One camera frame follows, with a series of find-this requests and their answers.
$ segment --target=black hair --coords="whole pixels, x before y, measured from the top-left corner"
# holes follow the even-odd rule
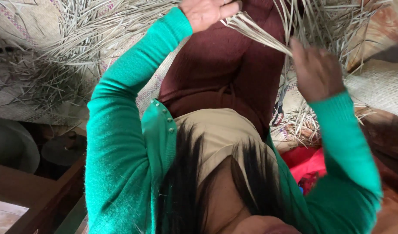
[[[159,188],[156,234],[206,233],[204,228],[209,190],[219,167],[205,178],[201,185],[203,189],[197,194],[199,186],[197,175],[200,172],[198,165],[201,164],[204,136],[202,134],[193,139],[193,131],[194,126],[187,127],[183,122],[177,132],[176,157]],[[270,158],[266,147],[262,149],[251,140],[242,147],[242,154],[254,199],[235,160],[231,161],[231,171],[236,189],[245,206],[251,215],[275,216],[284,221],[285,209],[277,180],[278,175],[273,171],[275,159]],[[232,156],[238,158],[238,147]]]

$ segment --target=wooden furniture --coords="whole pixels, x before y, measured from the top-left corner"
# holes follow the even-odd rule
[[[50,232],[54,210],[83,176],[85,155],[57,181],[0,165],[0,201],[28,208],[6,234]]]

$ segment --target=red fabric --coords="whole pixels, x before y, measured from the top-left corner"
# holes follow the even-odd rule
[[[273,0],[244,1],[254,21],[284,42]],[[159,94],[173,117],[207,108],[231,108],[268,134],[285,55],[221,22],[191,36],[175,57]]]
[[[317,172],[319,177],[326,174],[323,148],[297,147],[281,155],[296,183],[299,183],[306,174]]]

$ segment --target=woman's right hand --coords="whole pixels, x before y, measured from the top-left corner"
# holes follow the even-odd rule
[[[337,57],[326,49],[310,47],[292,38],[290,41],[297,87],[307,102],[322,101],[345,90]]]
[[[182,0],[179,8],[189,20],[193,33],[197,33],[238,13],[242,2],[231,2],[232,0]]]

